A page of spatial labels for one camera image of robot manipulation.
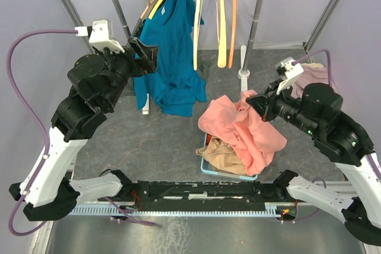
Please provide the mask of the orange plastic hanger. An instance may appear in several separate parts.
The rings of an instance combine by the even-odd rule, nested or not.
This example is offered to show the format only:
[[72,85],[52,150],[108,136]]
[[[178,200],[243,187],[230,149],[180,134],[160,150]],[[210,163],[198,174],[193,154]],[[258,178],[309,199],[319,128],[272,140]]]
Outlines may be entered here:
[[233,67],[233,59],[234,59],[234,53],[235,53],[237,16],[238,16],[238,0],[232,0],[232,26],[231,26],[228,68]]

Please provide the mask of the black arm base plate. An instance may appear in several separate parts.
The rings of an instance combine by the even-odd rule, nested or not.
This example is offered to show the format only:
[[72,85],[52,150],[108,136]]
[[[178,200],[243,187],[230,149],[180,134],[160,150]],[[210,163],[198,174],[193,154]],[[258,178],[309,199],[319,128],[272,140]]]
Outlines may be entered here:
[[286,187],[256,181],[138,181],[112,196],[114,202],[137,204],[139,211],[239,212],[263,211],[266,203],[293,205]]

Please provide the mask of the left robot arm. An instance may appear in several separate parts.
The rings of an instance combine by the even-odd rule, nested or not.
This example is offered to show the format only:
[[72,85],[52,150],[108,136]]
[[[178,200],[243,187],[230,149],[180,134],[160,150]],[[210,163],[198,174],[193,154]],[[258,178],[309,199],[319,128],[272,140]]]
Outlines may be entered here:
[[31,175],[14,183],[9,191],[26,203],[23,213],[29,221],[56,221],[76,206],[103,197],[126,200],[132,181],[120,170],[86,180],[65,177],[71,162],[106,121],[130,78],[154,73],[158,65],[157,45],[146,46],[131,37],[121,52],[108,48],[79,58],[67,73],[68,96],[58,105],[49,129],[49,150],[43,150]]

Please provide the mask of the teal blue t shirt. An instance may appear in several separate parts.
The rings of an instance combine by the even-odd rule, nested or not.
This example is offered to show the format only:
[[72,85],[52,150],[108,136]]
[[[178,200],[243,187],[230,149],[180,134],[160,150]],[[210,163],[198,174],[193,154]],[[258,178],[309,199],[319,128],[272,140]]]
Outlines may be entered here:
[[193,68],[191,33],[194,0],[165,0],[140,35],[145,45],[159,47],[157,69],[133,80],[138,109],[151,97],[162,113],[191,117],[195,102],[206,102],[205,81]]

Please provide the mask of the orange t shirt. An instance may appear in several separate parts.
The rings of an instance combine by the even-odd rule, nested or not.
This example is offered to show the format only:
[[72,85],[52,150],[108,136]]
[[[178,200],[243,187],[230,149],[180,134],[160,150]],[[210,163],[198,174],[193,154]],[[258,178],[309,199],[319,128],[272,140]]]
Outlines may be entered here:
[[206,145],[209,145],[211,138],[212,138],[212,135],[208,134],[207,140],[206,140]]

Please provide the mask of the yellow plastic hanger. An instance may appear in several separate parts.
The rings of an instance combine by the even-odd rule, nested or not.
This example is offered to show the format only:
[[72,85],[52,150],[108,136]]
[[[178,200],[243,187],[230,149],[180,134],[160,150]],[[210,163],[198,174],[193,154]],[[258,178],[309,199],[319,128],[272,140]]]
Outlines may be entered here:
[[153,9],[149,13],[148,19],[152,19],[156,11],[159,9],[159,7],[164,3],[165,0],[158,0],[157,3],[154,5]]

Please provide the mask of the cream plastic hanger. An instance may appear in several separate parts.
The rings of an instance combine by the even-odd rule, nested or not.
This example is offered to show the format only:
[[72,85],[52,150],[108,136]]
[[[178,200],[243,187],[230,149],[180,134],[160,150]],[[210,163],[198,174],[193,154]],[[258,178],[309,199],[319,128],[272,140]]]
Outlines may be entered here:
[[199,31],[202,16],[202,4],[203,0],[195,1],[195,17],[193,22],[193,69],[196,71],[198,69],[198,42],[199,42]]

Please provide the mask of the pink t shirt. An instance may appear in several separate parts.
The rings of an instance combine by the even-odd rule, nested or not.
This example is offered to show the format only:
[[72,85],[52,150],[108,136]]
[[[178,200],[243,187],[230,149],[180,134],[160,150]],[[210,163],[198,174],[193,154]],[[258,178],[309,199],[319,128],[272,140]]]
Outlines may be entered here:
[[226,95],[212,100],[198,120],[201,131],[228,143],[245,166],[248,175],[258,175],[271,164],[274,154],[287,143],[270,123],[246,103],[257,93],[247,90],[234,103]]

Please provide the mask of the pale peach plastic hanger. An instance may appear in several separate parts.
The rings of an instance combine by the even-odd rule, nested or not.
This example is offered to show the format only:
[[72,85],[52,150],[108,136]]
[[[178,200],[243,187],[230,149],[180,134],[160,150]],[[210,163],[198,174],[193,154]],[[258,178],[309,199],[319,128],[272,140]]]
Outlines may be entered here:
[[226,15],[224,0],[216,0],[216,23],[217,23],[217,44],[218,44],[218,68],[224,68],[227,62],[226,55]]

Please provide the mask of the beige t shirt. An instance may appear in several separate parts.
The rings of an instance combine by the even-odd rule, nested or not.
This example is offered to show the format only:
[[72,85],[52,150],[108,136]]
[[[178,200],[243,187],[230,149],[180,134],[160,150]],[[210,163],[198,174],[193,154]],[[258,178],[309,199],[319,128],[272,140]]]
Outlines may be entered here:
[[197,149],[195,153],[220,171],[246,175],[245,166],[234,149],[215,136],[210,139],[209,144]]

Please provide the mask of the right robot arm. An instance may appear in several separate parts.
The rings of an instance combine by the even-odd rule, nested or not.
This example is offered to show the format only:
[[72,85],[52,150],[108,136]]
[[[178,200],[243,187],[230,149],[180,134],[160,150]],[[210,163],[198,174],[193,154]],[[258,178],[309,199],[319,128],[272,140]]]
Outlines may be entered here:
[[277,82],[246,102],[263,121],[282,118],[309,135],[314,147],[339,168],[356,191],[350,197],[308,182],[286,170],[276,179],[274,196],[302,200],[341,221],[359,241],[380,246],[380,166],[374,144],[365,129],[341,110],[343,98],[324,83],[308,84],[301,98]]

